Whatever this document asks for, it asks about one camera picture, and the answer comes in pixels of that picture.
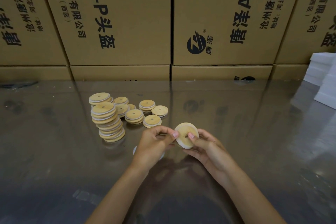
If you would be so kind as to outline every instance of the reflective tabletop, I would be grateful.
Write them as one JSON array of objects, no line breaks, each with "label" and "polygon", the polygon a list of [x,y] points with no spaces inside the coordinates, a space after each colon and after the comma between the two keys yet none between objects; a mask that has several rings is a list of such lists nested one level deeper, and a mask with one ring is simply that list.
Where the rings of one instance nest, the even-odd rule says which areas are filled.
[{"label": "reflective tabletop", "polygon": [[[168,107],[162,125],[216,136],[288,223],[336,222],[336,110],[301,81],[34,82],[0,88],[0,224],[84,223],[146,129],[99,137],[89,97]],[[226,191],[179,146],[149,172],[124,223],[243,223]]]}]

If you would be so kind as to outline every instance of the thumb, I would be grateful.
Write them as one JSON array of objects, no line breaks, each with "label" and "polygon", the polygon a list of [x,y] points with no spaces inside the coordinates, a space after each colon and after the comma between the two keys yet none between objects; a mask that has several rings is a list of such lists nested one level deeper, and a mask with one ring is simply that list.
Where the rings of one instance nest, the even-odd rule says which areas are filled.
[{"label": "thumb", "polygon": [[163,140],[166,144],[166,146],[170,145],[177,137],[179,136],[178,131],[173,131],[173,133],[169,133],[166,135],[165,139]]},{"label": "thumb", "polygon": [[198,138],[197,136],[195,136],[193,133],[188,133],[188,138],[190,139],[190,141],[198,146],[201,147],[204,150],[207,150],[209,147],[210,142],[206,141],[206,140],[202,140],[200,138]]}]

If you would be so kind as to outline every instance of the person's left hand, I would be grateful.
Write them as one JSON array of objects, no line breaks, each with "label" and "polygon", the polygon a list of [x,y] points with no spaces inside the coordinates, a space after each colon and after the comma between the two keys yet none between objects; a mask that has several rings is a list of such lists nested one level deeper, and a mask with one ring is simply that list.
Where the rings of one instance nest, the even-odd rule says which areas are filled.
[{"label": "person's left hand", "polygon": [[[159,133],[166,133],[167,136],[159,140],[156,136]],[[142,133],[140,142],[136,148],[131,166],[141,169],[144,172],[148,171],[159,161],[162,154],[177,137],[179,133],[165,126],[155,126],[146,129]]]}]

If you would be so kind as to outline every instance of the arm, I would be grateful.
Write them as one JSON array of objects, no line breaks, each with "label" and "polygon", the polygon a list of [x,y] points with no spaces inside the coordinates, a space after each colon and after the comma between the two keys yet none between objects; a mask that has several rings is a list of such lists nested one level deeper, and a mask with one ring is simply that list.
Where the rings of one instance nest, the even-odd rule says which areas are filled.
[{"label": "arm", "polygon": [[286,224],[220,141],[203,129],[198,131],[202,138],[189,133],[188,137],[195,146],[192,150],[184,151],[197,158],[225,188],[244,222],[246,224]]},{"label": "arm", "polygon": [[[165,139],[158,140],[156,135],[159,133],[167,133],[168,135]],[[177,131],[164,126],[145,130],[131,165],[100,202],[86,224],[122,223],[149,170],[160,159],[163,152],[170,148],[170,144],[178,135]]]}]

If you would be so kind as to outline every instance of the forearm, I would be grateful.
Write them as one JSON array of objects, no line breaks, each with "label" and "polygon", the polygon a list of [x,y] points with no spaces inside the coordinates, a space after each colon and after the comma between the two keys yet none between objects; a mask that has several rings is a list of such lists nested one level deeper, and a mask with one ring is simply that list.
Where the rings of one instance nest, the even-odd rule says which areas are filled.
[{"label": "forearm", "polygon": [[223,187],[228,192],[246,224],[286,224],[271,203],[265,198],[248,175],[232,165]]},{"label": "forearm", "polygon": [[146,172],[132,166],[124,172],[94,210],[86,224],[121,224]]}]

